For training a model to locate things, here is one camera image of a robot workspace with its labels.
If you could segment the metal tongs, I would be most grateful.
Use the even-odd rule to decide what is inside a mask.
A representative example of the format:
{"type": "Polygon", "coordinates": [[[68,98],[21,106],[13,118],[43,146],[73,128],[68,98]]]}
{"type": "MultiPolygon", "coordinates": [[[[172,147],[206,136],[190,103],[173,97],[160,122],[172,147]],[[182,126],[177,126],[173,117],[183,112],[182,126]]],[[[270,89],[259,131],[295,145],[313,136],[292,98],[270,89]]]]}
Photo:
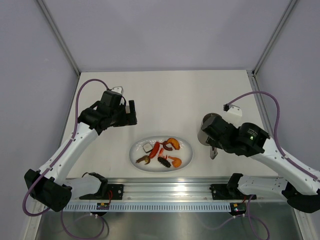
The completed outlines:
{"type": "Polygon", "coordinates": [[[217,155],[218,155],[218,150],[217,150],[217,148],[211,146],[211,147],[210,147],[210,153],[209,153],[210,158],[211,158],[212,160],[214,160],[217,155]]]}

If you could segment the fried orange tempura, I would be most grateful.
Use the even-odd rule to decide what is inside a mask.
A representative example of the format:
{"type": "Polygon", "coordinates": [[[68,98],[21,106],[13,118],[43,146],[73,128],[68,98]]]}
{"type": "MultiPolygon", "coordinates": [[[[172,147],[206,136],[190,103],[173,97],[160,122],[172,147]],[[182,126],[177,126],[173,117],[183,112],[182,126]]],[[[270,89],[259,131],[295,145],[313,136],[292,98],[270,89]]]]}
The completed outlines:
{"type": "Polygon", "coordinates": [[[175,150],[179,150],[181,148],[180,143],[175,138],[169,138],[167,141],[167,144],[170,144],[175,150]]]}

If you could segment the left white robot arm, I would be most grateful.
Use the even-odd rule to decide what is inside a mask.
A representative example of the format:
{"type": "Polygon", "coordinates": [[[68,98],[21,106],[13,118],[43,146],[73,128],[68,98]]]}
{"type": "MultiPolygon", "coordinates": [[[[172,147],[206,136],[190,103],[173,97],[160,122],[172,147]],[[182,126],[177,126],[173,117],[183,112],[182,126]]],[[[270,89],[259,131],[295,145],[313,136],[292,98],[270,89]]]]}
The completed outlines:
{"type": "Polygon", "coordinates": [[[91,172],[67,180],[67,176],[84,150],[109,127],[138,123],[135,102],[126,101],[121,86],[103,92],[100,100],[76,115],[75,128],[55,154],[38,170],[29,169],[24,180],[27,196],[60,212],[70,200],[99,200],[110,196],[108,179],[91,172]]]}

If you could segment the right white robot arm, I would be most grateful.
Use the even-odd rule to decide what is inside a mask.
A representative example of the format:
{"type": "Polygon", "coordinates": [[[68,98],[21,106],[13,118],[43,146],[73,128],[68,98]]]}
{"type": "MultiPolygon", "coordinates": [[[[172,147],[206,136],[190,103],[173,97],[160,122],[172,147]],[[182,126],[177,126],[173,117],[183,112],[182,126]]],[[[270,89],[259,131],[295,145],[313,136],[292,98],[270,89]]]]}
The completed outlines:
{"type": "Polygon", "coordinates": [[[232,198],[254,195],[284,199],[294,209],[314,213],[320,209],[320,173],[282,150],[270,135],[253,123],[239,127],[212,115],[200,127],[206,144],[228,154],[256,160],[280,175],[268,179],[234,173],[226,184],[232,198]]]}

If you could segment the black and white sushi piece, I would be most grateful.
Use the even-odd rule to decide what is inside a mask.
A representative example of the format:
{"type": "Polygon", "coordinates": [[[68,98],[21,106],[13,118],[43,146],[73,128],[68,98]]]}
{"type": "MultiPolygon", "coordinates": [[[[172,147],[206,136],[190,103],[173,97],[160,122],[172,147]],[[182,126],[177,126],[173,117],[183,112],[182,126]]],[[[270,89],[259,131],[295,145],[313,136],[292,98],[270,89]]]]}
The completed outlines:
{"type": "Polygon", "coordinates": [[[150,153],[153,150],[153,146],[150,143],[146,143],[142,146],[145,153],[150,153]]]}

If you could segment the white oval plate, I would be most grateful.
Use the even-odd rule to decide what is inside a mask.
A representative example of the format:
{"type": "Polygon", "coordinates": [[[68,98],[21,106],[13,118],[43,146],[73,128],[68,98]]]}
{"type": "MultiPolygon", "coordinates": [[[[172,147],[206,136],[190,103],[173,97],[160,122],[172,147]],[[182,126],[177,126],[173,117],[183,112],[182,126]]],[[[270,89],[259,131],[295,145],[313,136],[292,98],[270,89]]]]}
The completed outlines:
{"type": "Polygon", "coordinates": [[[139,170],[169,173],[181,170],[193,159],[193,149],[176,136],[151,136],[138,140],[129,150],[129,160],[139,170]]]}

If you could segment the red sausage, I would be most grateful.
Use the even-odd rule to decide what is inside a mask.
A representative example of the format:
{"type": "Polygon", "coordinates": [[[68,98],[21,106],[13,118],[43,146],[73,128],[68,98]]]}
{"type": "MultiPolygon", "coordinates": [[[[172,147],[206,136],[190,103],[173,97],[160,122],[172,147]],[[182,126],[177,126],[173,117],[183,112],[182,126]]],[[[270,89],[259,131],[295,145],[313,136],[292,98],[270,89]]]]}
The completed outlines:
{"type": "Polygon", "coordinates": [[[160,145],[161,144],[158,141],[154,144],[153,149],[149,154],[150,159],[154,158],[157,155],[159,148],[160,148],[160,145]]]}

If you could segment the brown shrimp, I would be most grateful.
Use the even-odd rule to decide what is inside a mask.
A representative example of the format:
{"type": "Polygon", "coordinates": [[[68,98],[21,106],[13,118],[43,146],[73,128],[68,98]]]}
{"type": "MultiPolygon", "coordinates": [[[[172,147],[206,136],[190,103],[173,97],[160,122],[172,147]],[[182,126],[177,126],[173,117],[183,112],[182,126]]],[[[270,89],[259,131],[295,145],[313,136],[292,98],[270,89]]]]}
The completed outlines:
{"type": "Polygon", "coordinates": [[[148,165],[151,162],[151,158],[148,155],[144,155],[135,161],[136,164],[144,162],[144,165],[148,165]]]}

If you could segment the red white crab stick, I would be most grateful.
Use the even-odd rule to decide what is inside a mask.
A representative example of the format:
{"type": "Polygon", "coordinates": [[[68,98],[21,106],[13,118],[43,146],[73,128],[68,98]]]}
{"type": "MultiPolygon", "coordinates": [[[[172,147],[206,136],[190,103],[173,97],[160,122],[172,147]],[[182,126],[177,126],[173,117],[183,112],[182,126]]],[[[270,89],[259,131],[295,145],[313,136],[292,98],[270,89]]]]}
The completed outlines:
{"type": "Polygon", "coordinates": [[[164,150],[165,150],[165,149],[164,149],[163,147],[160,149],[160,151],[159,151],[159,153],[158,153],[158,157],[159,157],[159,158],[164,158],[164,155],[163,155],[164,150]]]}

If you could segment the black sea cucumber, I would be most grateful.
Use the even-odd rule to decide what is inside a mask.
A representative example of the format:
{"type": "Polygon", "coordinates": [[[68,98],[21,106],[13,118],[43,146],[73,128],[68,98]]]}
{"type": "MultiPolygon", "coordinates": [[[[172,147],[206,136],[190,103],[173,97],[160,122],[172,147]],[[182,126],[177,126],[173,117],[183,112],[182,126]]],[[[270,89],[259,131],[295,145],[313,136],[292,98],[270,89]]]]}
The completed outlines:
{"type": "Polygon", "coordinates": [[[164,166],[164,167],[166,167],[166,168],[171,168],[171,163],[166,159],[166,158],[164,158],[164,157],[161,157],[161,156],[159,156],[158,158],[157,158],[157,161],[162,165],[162,166],[164,166]]]}

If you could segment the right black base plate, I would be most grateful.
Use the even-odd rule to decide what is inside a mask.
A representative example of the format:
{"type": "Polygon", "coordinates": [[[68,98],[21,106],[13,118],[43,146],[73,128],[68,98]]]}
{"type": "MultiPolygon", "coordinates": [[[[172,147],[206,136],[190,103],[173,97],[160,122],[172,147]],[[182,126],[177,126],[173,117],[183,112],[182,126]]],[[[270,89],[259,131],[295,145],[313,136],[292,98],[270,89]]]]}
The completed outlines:
{"type": "Polygon", "coordinates": [[[227,184],[211,184],[209,187],[213,200],[248,200],[250,195],[245,195],[239,190],[230,190],[227,184]]]}

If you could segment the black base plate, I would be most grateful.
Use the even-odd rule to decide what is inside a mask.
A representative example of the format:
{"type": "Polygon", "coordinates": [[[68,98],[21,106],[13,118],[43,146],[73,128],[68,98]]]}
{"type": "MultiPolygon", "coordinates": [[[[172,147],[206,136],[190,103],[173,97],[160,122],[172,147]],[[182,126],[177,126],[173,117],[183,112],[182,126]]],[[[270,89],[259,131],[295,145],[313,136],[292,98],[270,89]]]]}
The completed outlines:
{"type": "Polygon", "coordinates": [[[213,200],[248,200],[250,195],[245,195],[239,190],[230,190],[227,184],[211,184],[209,187],[213,200]]]}
{"type": "Polygon", "coordinates": [[[80,200],[122,200],[124,194],[123,184],[108,184],[106,189],[103,191],[98,191],[94,194],[86,194],[80,196],[80,200]]]}

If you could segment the aluminium mounting rail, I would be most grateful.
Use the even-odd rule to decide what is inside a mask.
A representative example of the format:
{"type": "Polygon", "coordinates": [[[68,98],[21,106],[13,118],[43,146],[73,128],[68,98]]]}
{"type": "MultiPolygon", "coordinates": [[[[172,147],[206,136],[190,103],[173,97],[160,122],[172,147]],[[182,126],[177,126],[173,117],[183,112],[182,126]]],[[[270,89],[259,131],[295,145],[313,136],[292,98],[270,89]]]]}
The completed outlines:
{"type": "MultiPolygon", "coordinates": [[[[87,194],[96,194],[98,180],[86,175],[83,178],[67,179],[65,185],[72,188],[72,199],[87,194]]],[[[286,201],[282,192],[292,191],[293,187],[282,177],[253,177],[232,176],[222,178],[110,178],[103,186],[108,184],[123,184],[122,200],[133,202],[155,201],[211,201],[211,184],[227,184],[229,190],[239,190],[242,194],[255,195],[258,200],[286,201]]],[[[238,201],[238,200],[213,200],[213,201],[238,201]]]]}

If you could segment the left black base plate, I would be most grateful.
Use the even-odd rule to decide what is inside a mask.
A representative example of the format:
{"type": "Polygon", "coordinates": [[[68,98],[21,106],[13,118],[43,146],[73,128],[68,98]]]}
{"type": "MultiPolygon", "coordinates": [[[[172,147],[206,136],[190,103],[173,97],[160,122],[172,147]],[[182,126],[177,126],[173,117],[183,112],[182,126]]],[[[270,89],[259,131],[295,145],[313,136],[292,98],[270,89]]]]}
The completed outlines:
{"type": "Polygon", "coordinates": [[[86,194],[80,196],[80,200],[122,200],[124,194],[123,184],[108,184],[106,189],[103,191],[98,191],[94,194],[86,194]]]}

